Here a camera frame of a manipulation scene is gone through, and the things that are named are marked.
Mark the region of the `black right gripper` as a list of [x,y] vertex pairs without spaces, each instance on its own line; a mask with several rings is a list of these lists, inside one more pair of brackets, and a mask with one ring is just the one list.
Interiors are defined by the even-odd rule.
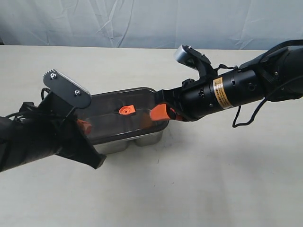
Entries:
[[150,110],[152,121],[194,122],[218,112],[211,82],[187,79],[181,87],[156,92],[156,106]]

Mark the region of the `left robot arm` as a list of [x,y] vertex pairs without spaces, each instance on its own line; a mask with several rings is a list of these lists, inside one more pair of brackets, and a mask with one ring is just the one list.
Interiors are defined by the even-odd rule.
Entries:
[[0,119],[0,170],[6,171],[52,155],[94,169],[106,155],[96,151],[79,126],[76,106],[50,92],[36,106],[23,102],[18,112]]

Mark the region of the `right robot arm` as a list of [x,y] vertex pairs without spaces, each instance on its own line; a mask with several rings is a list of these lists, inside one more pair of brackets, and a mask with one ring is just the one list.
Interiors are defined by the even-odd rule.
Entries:
[[190,46],[180,46],[178,63],[197,70],[199,79],[160,90],[150,111],[153,121],[197,121],[209,114],[249,104],[294,100],[303,96],[303,49],[279,45],[240,66],[220,74],[210,60]]

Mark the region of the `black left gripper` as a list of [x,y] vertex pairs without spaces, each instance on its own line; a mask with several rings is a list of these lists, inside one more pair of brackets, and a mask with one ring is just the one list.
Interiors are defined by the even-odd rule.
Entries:
[[86,135],[90,134],[92,125],[78,119],[76,109],[53,92],[39,105],[24,102],[18,117],[22,125],[18,164],[57,155],[94,169],[101,167],[106,155],[98,153],[89,142]]

